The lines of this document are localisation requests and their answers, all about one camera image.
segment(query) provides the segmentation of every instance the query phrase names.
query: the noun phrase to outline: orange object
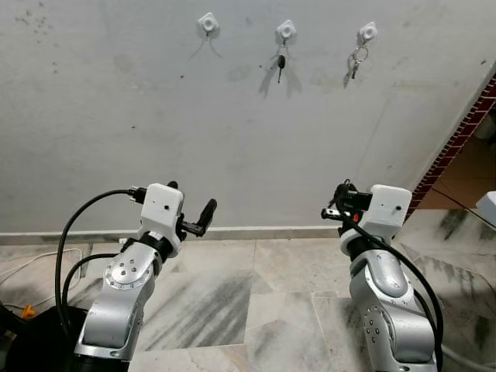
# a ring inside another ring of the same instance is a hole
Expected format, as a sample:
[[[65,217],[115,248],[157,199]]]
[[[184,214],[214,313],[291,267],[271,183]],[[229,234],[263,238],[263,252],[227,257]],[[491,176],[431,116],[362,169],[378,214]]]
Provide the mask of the orange object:
[[[26,307],[24,308],[24,310],[22,310],[21,318],[23,318],[23,319],[29,319],[29,318],[32,318],[35,314],[36,314],[36,312],[33,310],[33,308],[31,307],[31,305],[28,304],[28,305],[26,305]]]

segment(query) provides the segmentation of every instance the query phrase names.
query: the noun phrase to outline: white adhesive hook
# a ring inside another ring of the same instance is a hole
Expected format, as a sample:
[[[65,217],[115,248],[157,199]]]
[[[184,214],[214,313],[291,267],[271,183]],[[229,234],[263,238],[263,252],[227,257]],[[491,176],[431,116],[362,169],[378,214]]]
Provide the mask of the white adhesive hook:
[[[293,22],[289,19],[277,28],[277,33],[283,40],[289,40],[296,35],[296,28]]]
[[[375,26],[375,23],[370,22],[366,24],[364,27],[360,29],[358,34],[360,35],[360,39],[363,44],[368,43],[377,36],[377,28]]]
[[[202,16],[198,20],[198,24],[200,25],[201,28],[203,28],[203,30],[206,33],[211,33],[216,29],[218,29],[219,27],[219,23],[217,22],[217,19],[215,19],[214,15],[211,14],[210,12]]]

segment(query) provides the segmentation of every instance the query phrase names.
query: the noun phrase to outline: baseboard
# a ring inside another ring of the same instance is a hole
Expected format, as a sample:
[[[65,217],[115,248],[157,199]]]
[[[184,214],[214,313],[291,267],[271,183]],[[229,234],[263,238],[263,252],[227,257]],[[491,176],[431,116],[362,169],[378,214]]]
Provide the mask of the baseboard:
[[[337,238],[338,226],[249,226],[249,227],[212,227],[202,239],[305,239]],[[136,230],[75,231],[69,232],[67,243],[114,243],[121,238],[136,236]],[[24,246],[57,244],[60,232],[2,232],[0,245]],[[196,239],[188,235],[188,240]]]

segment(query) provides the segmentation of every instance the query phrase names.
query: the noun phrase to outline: black cable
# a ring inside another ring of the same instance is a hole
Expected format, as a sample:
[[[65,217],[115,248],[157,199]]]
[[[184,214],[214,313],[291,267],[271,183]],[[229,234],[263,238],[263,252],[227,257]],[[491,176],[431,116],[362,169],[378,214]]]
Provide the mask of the black cable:
[[[486,222],[490,227],[492,227],[493,229],[496,229],[496,225],[494,223],[490,223],[489,221],[487,221],[484,217],[482,217],[481,215],[478,215],[476,212],[474,212],[472,209],[468,208],[466,205],[463,205],[462,203],[460,203],[459,201],[457,201],[456,199],[453,199],[451,198],[449,195],[446,195],[444,192],[442,191],[439,191],[435,188],[431,188],[431,190],[437,192],[438,194],[441,194],[442,196],[444,196],[445,198],[448,198],[450,201],[452,201],[453,203],[457,203],[460,207],[462,207],[463,209],[465,209],[466,211],[472,213],[473,215],[475,215],[479,220],[483,221],[483,222]]]
[[[436,351],[436,358],[437,360],[437,367],[438,371],[441,371],[443,368],[443,352],[441,350],[441,344],[443,342],[443,333],[444,333],[444,323],[443,323],[443,313],[441,311],[441,306],[439,305],[439,302],[437,301],[436,293],[430,286],[429,282],[425,277],[422,275],[420,270],[405,256],[403,256],[401,253],[399,253],[395,248],[392,246],[386,244],[382,240],[376,238],[375,236],[369,234],[367,231],[359,227],[350,217],[348,217],[344,211],[344,207],[341,204],[341,196],[335,196],[335,203],[336,207],[345,223],[350,225],[353,229],[355,229],[360,235],[365,236],[367,239],[369,239],[372,243],[378,245],[381,249],[391,253],[393,256],[395,256],[400,262],[402,262],[410,271],[418,278],[418,280],[422,283],[424,286],[425,290],[427,291],[427,294],[429,295],[429,298],[432,302],[432,306],[434,308],[434,312],[436,314],[436,331],[434,332],[434,337],[435,337],[435,351]]]
[[[78,271],[79,267],[83,266],[86,264],[88,261],[91,260],[97,260],[98,258],[113,258],[117,256],[117,253],[100,253],[100,254],[93,254],[91,256],[83,258],[81,261],[77,262],[69,271],[65,278],[64,282],[64,289],[62,290],[62,309],[68,313],[67,310],[67,296],[69,294],[69,287],[71,286],[71,280],[76,271]],[[69,328],[71,328],[71,320],[68,319],[68,324]]]
[[[416,289],[413,290],[413,295],[417,298],[418,302],[420,302],[420,307],[424,311],[425,317],[429,320],[429,324],[431,325],[434,332],[436,331],[436,323],[434,322],[434,318],[432,317],[431,309],[427,305],[427,301],[422,297],[422,295]]]
[[[65,240],[67,238],[67,233],[69,232],[69,229],[72,227],[74,224],[74,221],[76,220],[77,217],[90,205],[96,203],[97,201],[106,198],[110,195],[117,195],[117,194],[124,194],[124,195],[132,195],[133,190],[111,190],[104,192],[103,194],[100,194],[98,196],[95,196],[93,199],[90,201],[87,201],[84,203],[67,221],[64,231],[62,231],[62,235],[60,236],[60,241],[59,241],[59,246],[57,248],[57,260],[55,262],[55,306],[57,308],[57,314],[59,315],[59,320],[60,324],[62,325],[62,330],[64,331],[66,337],[70,339],[71,334],[69,332],[69,313],[66,308],[62,307],[62,298],[61,298],[61,293],[60,293],[60,276],[61,276],[61,271],[62,271],[62,254],[64,253],[64,245],[65,245]]]

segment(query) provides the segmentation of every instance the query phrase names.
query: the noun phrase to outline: white cable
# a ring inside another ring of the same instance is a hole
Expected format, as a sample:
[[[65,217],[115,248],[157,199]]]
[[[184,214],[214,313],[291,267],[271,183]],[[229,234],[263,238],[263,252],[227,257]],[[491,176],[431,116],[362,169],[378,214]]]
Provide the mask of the white cable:
[[[78,248],[70,248],[69,250],[65,250],[64,253],[66,253],[66,252],[74,252],[74,251],[79,252],[79,255],[80,255],[79,256],[79,260],[82,260],[83,259],[83,253]],[[32,264],[34,261],[38,260],[39,258],[43,258],[43,257],[47,257],[47,256],[52,256],[54,254],[57,254],[57,252],[42,253],[42,254],[34,257],[32,260],[23,263],[22,265],[19,265],[17,267],[13,267],[12,269],[8,269],[8,270],[4,271],[3,273],[0,273],[0,279],[3,279],[2,282],[0,282],[0,284],[3,284],[12,275],[18,273],[21,269],[23,269],[24,267]],[[12,271],[12,273],[10,275],[8,275],[5,278],[2,278],[2,275],[5,275],[7,273],[10,273],[11,271]],[[81,279],[81,267],[79,267],[78,273],[79,273],[79,275],[77,276],[76,282],[69,287],[69,290],[73,289],[74,287],[76,287],[79,284],[79,280]],[[38,303],[36,303],[34,305],[31,305],[31,306],[33,306],[33,307],[39,306],[39,305],[43,304],[44,302],[47,302],[47,301],[51,300],[54,297],[55,297],[55,294],[52,295],[52,296],[50,296],[49,298],[45,298],[44,300],[42,300],[42,301],[40,301],[40,302],[38,302]],[[21,308],[21,309],[24,309],[26,307],[26,306],[20,306],[20,305],[16,305],[16,304],[3,304],[3,305],[5,307],[9,307],[9,308]]]
[[[495,372],[496,371],[496,369],[494,369],[493,367],[483,366],[482,364],[475,363],[472,360],[468,360],[466,357],[459,355],[458,353],[454,352],[453,350],[451,350],[449,347],[447,347],[445,345],[441,345],[441,347],[443,348],[443,353],[447,357],[453,359],[455,362],[457,362],[458,364],[461,364],[462,366],[464,366],[466,368],[469,368],[471,370],[480,371],[480,372]]]

